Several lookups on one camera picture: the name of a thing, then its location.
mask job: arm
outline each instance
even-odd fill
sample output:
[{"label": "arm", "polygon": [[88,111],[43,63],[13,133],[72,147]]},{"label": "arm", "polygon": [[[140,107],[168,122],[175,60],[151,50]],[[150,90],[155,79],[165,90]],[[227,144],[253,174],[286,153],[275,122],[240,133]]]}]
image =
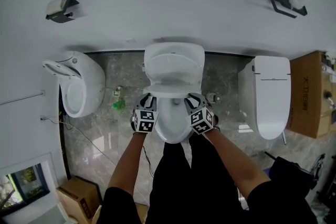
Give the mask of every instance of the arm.
[{"label": "arm", "polygon": [[139,170],[140,154],[146,134],[134,133],[113,172],[108,187],[117,187],[133,196]]},{"label": "arm", "polygon": [[247,199],[251,191],[261,183],[270,181],[244,152],[227,139],[219,130],[212,129],[205,133],[215,146],[222,162],[238,187]]}]

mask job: black pants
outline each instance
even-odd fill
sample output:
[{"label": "black pants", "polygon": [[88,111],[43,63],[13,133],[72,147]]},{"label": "black pants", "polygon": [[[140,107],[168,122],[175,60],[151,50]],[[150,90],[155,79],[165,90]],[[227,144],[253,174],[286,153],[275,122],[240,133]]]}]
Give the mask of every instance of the black pants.
[{"label": "black pants", "polygon": [[220,223],[243,214],[237,188],[215,147],[202,135],[193,134],[192,166],[182,145],[165,144],[154,174],[146,223]]}]

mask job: window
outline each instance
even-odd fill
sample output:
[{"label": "window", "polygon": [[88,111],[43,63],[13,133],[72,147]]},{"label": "window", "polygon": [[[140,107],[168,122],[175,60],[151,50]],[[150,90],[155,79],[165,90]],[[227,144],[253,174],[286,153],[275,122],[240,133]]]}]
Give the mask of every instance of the window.
[{"label": "window", "polygon": [[48,193],[40,164],[0,177],[0,216],[11,214]]}]

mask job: white toilet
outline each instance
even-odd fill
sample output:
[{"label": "white toilet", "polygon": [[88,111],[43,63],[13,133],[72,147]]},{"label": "white toilet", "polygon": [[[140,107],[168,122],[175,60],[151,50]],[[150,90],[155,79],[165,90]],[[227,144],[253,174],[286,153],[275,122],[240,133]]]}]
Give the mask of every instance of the white toilet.
[{"label": "white toilet", "polygon": [[143,92],[156,97],[159,113],[155,129],[163,141],[179,143],[192,130],[184,98],[201,93],[204,49],[190,43],[152,44],[145,49],[144,65],[151,85]]},{"label": "white toilet", "polygon": [[239,109],[248,126],[265,139],[274,139],[284,131],[290,94],[287,58],[257,56],[238,74]]},{"label": "white toilet", "polygon": [[66,51],[57,58],[57,61],[43,60],[42,66],[58,78],[65,111],[72,118],[91,114],[104,97],[104,71],[78,51]]}]

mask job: black shirt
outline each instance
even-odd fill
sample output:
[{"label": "black shirt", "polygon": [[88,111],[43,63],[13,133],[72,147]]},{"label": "black shirt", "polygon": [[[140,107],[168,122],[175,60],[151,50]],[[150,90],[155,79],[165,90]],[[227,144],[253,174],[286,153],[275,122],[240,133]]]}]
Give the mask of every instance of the black shirt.
[{"label": "black shirt", "polygon": [[[152,222],[147,221],[146,224],[180,223],[181,219],[184,219],[183,223],[317,223],[315,215],[304,198],[289,193],[274,182],[257,186],[250,193],[247,203],[248,211],[242,210],[241,207],[237,210],[217,209],[215,214],[202,210],[186,210],[185,217],[180,214],[174,215],[174,205],[172,205],[171,208],[167,208],[164,215],[161,211],[160,215],[148,218]],[[149,211],[149,214],[155,215],[155,211]],[[107,189],[98,220],[98,224],[103,223],[141,223],[133,197],[119,188]]]}]

